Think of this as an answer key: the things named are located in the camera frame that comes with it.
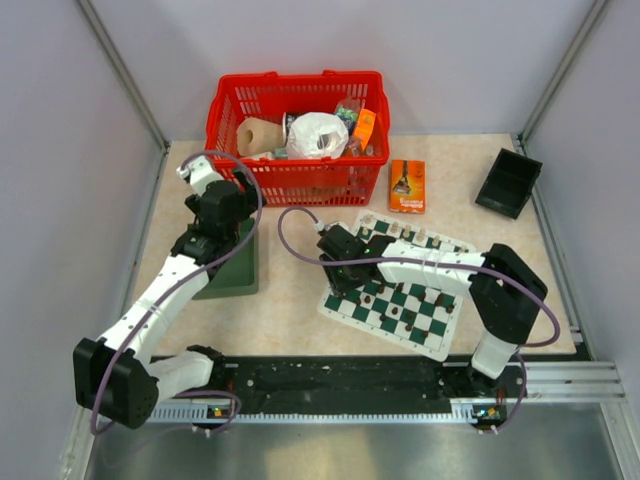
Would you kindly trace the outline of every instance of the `plastic basket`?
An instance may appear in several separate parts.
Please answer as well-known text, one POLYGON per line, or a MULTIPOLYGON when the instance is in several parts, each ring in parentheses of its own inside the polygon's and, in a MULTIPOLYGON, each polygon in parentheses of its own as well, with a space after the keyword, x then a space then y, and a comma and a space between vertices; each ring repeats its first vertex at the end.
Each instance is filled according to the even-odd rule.
MULTIPOLYGON (((209 111, 206 148, 237 156, 236 129, 246 117, 281 123, 285 112, 333 113, 347 96, 376 113, 369 141, 373 156, 244 162, 255 174, 269 206, 366 205, 380 168, 389 159, 391 118, 378 72, 326 70, 320 75, 270 72, 224 76, 209 111)), ((233 179, 233 162, 211 158, 221 175, 233 179)))

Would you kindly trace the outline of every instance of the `checkerboard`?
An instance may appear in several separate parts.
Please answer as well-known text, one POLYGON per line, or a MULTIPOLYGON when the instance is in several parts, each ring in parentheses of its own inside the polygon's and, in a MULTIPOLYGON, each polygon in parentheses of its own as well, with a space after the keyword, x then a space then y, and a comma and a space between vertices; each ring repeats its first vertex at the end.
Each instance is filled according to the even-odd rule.
MULTIPOLYGON (((364 240, 381 234, 441 251, 475 251, 469 243, 368 210, 360 211, 351 231, 364 240)), ((370 282, 341 297, 327 285, 318 311, 442 362, 449 355, 462 301, 459 295, 424 285, 370 282)))

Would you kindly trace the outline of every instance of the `cardboard tube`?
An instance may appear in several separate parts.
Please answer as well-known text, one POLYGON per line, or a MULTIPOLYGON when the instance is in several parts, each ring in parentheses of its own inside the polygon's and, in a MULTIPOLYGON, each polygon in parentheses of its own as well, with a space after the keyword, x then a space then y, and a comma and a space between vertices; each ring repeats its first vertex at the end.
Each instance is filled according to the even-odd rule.
POLYGON ((284 147, 282 126, 259 118, 249 117, 236 131, 238 153, 250 157, 257 153, 271 152, 284 147))

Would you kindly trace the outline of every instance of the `tabletop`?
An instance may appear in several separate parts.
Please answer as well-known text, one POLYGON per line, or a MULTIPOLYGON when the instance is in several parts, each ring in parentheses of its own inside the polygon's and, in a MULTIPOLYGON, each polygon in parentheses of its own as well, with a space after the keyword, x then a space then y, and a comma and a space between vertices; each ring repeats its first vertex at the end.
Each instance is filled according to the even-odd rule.
MULTIPOLYGON (((473 244, 487 251, 493 243, 513 248, 546 283, 546 303, 562 326, 560 339, 535 353, 574 353, 569 322, 552 273, 531 202, 517 220, 475 204, 501 148, 513 150, 508 134, 391 136, 391 158, 423 160, 427 172, 425 214, 391 213, 387 209, 388 167, 380 170, 371 202, 366 207, 426 230, 473 244)), ((192 191, 178 176, 177 166, 201 141, 173 142, 162 177, 136 281, 140 296, 162 267, 169 250, 193 215, 184 206, 192 191)), ((257 294, 194 300, 162 338, 158 355, 175 355, 194 344, 211 346, 225 355, 398 355, 411 352, 366 332, 343 325, 317 312, 327 285, 321 267, 297 260, 282 246, 277 221, 282 208, 266 208, 259 226, 259 284, 257 294)), ((318 207, 325 223, 351 226, 360 207, 318 207)), ((301 212, 284 224, 289 242, 301 253, 317 257, 317 233, 301 212)), ((465 301, 458 319, 451 354, 471 354, 483 332, 473 302, 465 301)), ((544 314, 536 320, 529 342, 545 340, 553 327, 544 314)))

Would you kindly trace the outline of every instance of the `green container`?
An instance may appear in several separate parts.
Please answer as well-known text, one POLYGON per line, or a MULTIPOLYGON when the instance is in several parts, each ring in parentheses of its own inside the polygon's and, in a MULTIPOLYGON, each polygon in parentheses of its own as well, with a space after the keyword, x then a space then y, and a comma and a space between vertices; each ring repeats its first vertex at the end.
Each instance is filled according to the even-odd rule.
MULTIPOLYGON (((240 241, 247 236, 255 220, 240 224, 240 241)), ((258 232, 242 250, 225 263, 213 280, 200 290, 194 300, 238 297, 258 292, 258 232)))

